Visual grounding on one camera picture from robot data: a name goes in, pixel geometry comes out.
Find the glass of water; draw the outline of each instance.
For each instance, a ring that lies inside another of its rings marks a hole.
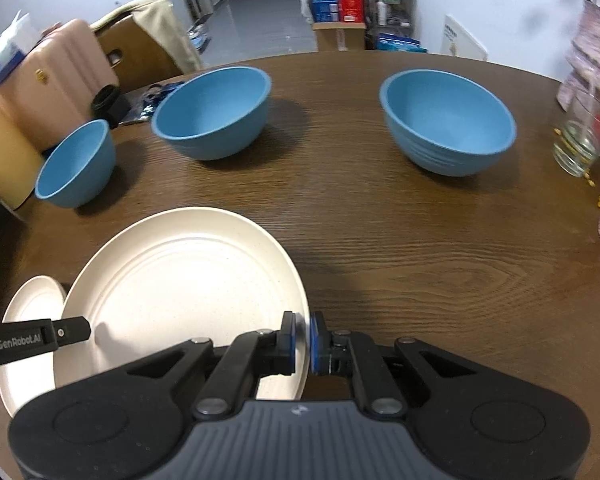
[[[555,160],[564,171],[582,176],[600,156],[600,101],[576,90],[562,134],[554,142]]]

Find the wooden table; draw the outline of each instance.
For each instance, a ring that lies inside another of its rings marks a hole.
[[[114,131],[118,166],[80,210],[30,201],[0,237],[0,314],[26,279],[70,285],[113,235],[165,209],[253,219],[288,251],[332,329],[390,343],[414,335],[578,403],[592,425],[581,479],[600,480],[598,185],[552,157],[558,83],[445,56],[333,52],[250,65],[273,81],[269,126],[238,155],[195,162],[147,124]],[[467,76],[499,96],[518,140],[496,166],[444,178],[414,166],[384,126],[378,89],[399,70]],[[307,392],[337,395],[310,381]],[[0,402],[0,464],[17,476]]]

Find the gray tile floor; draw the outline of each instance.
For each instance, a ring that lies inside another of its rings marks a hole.
[[[317,50],[299,0],[229,0],[206,21],[205,66]]]

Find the plate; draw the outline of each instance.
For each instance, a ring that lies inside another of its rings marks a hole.
[[[87,263],[63,317],[84,316],[92,337],[54,353],[58,386],[197,336],[215,346],[280,328],[296,313],[296,373],[260,381],[260,399],[296,399],[308,368],[309,309],[280,244],[236,213],[186,207],[155,214],[113,237]]]
[[[65,295],[62,285],[53,278],[31,278],[11,299],[2,322],[60,319]],[[9,415],[56,387],[53,363],[51,354],[42,354],[0,366],[0,396]]]

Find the bowl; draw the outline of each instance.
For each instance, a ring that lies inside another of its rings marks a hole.
[[[107,185],[116,149],[103,119],[83,124],[46,160],[36,180],[36,196],[60,207],[78,207]]]
[[[516,122],[502,101],[449,72],[394,74],[382,83],[380,102],[400,149],[433,173],[478,173],[496,163],[516,140]]]
[[[251,144],[267,122],[271,79],[249,66],[200,75],[160,103],[151,127],[175,150],[215,160]]]

